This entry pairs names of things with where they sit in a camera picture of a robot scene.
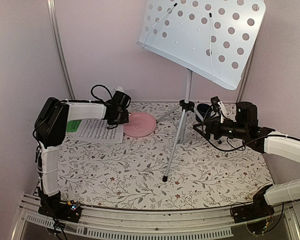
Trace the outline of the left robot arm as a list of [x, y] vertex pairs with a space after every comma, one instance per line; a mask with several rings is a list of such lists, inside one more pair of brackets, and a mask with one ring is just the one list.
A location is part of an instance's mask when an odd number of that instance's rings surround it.
[[129, 121], [128, 107], [131, 97], [116, 91], [107, 100], [46, 100], [34, 124], [32, 136], [37, 141], [36, 163], [39, 176], [41, 204], [53, 216], [64, 213], [58, 185], [58, 152], [66, 133], [67, 125], [77, 120], [105, 120], [111, 127]]

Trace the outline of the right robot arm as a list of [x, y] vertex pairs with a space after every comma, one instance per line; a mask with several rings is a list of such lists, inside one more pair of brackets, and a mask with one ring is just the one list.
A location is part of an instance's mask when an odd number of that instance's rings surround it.
[[[283, 134], [269, 127], [258, 125], [258, 109], [251, 102], [236, 103], [235, 119], [226, 116], [226, 109], [218, 97], [211, 99], [211, 105], [205, 114], [196, 111], [201, 123], [193, 129], [205, 140], [219, 140], [221, 137], [242, 140], [241, 147], [249, 147], [260, 154], [276, 155], [300, 164], [300, 139]], [[266, 185], [252, 198], [248, 213], [259, 218], [273, 206], [285, 202], [300, 200], [300, 178], [282, 184]]]

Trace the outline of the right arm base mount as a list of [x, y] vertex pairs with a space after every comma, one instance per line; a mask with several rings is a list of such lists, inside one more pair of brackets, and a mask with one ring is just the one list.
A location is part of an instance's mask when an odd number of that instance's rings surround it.
[[240, 206], [232, 206], [230, 215], [235, 223], [242, 223], [267, 217], [275, 213], [274, 208], [265, 200], [266, 191], [273, 185], [266, 185], [258, 190], [252, 197], [252, 203], [242, 203]]

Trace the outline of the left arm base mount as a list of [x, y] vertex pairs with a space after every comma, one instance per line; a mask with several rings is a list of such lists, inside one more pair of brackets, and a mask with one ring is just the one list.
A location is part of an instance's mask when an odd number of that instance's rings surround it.
[[61, 201], [61, 193], [48, 196], [43, 192], [39, 193], [40, 207], [38, 213], [57, 220], [78, 223], [81, 217], [82, 208], [79, 202]]

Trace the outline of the white sheet music page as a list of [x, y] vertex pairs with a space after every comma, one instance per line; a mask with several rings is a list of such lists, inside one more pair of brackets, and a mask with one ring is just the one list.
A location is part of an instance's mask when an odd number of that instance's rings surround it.
[[106, 120], [84, 119], [72, 134], [74, 140], [96, 144], [121, 144], [124, 126], [110, 126]]

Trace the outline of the light blue music stand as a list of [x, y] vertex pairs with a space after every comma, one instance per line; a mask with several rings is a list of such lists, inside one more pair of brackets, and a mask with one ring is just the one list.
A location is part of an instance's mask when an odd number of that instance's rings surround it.
[[175, 143], [184, 140], [193, 74], [234, 91], [266, 12], [262, 0], [148, 0], [138, 45], [187, 70]]

